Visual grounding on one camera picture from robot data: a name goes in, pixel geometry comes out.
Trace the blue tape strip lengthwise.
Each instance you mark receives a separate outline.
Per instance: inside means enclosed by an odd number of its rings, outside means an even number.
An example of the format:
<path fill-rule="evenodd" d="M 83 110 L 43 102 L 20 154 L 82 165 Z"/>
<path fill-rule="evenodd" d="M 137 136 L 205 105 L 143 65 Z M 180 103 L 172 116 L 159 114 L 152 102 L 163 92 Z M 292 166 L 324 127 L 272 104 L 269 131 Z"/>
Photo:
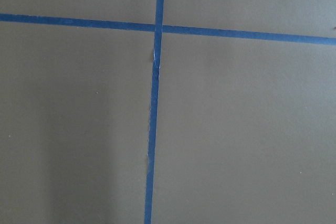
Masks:
<path fill-rule="evenodd" d="M 149 117 L 149 138 L 148 138 L 148 155 L 147 155 L 148 166 L 146 175 L 145 204 L 144 204 L 145 224 L 150 224 L 152 220 L 157 107 L 159 100 L 160 64 L 161 64 L 161 48 L 162 48 L 162 34 L 163 34 L 163 13 L 164 13 L 164 0 L 156 0 L 151 101 L 150 101 L 150 117 Z"/>

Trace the blue tape strip crosswise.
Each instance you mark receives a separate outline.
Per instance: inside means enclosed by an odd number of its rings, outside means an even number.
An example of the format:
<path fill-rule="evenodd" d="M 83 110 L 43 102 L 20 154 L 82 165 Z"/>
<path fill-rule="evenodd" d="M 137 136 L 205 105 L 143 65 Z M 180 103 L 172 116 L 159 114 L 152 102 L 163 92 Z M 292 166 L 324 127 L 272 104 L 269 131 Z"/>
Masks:
<path fill-rule="evenodd" d="M 1 14 L 1 21 L 12 23 L 31 23 L 31 24 L 44 24 L 44 25 L 146 31 L 146 32 L 154 32 L 155 30 L 154 24 L 114 22 L 107 20 L 76 19 L 76 18 L 63 18 L 63 17 L 34 16 L 34 15 L 17 15 L 17 14 Z M 241 30 L 224 30 L 224 29 L 212 29 L 212 28 L 163 25 L 162 32 L 170 34 L 183 34 L 183 35 L 200 35 L 200 36 L 243 38 L 243 39 L 269 40 L 269 41 L 285 41 L 285 42 L 297 42 L 305 44 L 331 45 L 331 46 L 335 45 L 335 38 L 331 37 L 263 33 L 263 32 L 241 31 Z"/>

